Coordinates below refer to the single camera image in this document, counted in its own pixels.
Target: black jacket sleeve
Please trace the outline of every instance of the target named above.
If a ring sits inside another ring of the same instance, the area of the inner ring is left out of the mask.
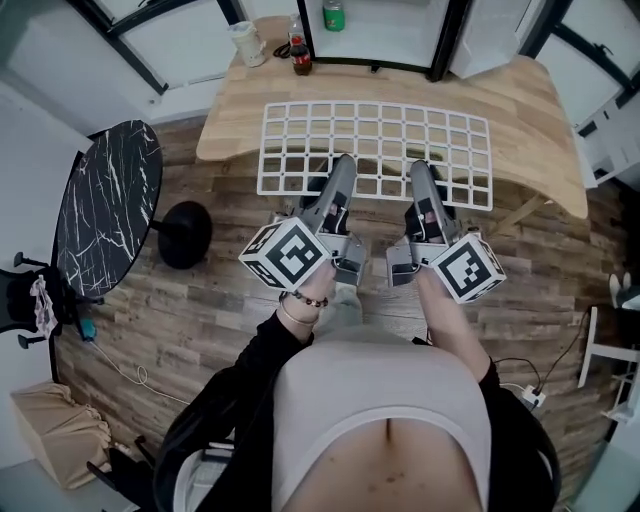
[[[273,381],[285,362],[305,346],[274,313],[258,326],[256,336],[235,364],[216,373],[204,389],[174,420],[167,431],[154,473],[153,490],[158,510],[173,509],[176,477],[184,460],[223,441],[235,428],[236,447],[242,444],[259,404],[272,391]]]
[[[511,391],[500,387],[493,362],[480,389],[491,421],[489,510],[551,512],[560,476],[555,449],[542,425]]]

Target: belly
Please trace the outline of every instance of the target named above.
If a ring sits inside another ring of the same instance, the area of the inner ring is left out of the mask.
[[[311,467],[287,512],[480,511],[475,479],[457,442],[418,420],[362,425]]]

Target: gray pants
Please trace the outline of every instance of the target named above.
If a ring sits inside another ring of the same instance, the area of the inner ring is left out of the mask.
[[[320,319],[313,330],[316,340],[339,329],[362,325],[362,304],[357,291],[355,286],[336,283],[329,305],[320,312]]]

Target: black table base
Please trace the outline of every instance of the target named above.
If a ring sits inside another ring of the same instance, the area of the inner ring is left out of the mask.
[[[151,221],[158,231],[158,250],[172,268],[185,270],[204,258],[211,242],[211,217],[206,208],[193,201],[178,203],[162,222]]]

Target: beaded bracelet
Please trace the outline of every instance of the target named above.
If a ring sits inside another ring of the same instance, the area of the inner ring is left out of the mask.
[[[326,297],[323,300],[310,299],[309,297],[305,297],[304,295],[302,295],[298,290],[296,290],[295,292],[282,292],[280,294],[280,302],[282,302],[287,295],[291,295],[296,299],[301,300],[308,306],[315,306],[317,308],[326,308],[329,304],[329,299],[327,299]]]

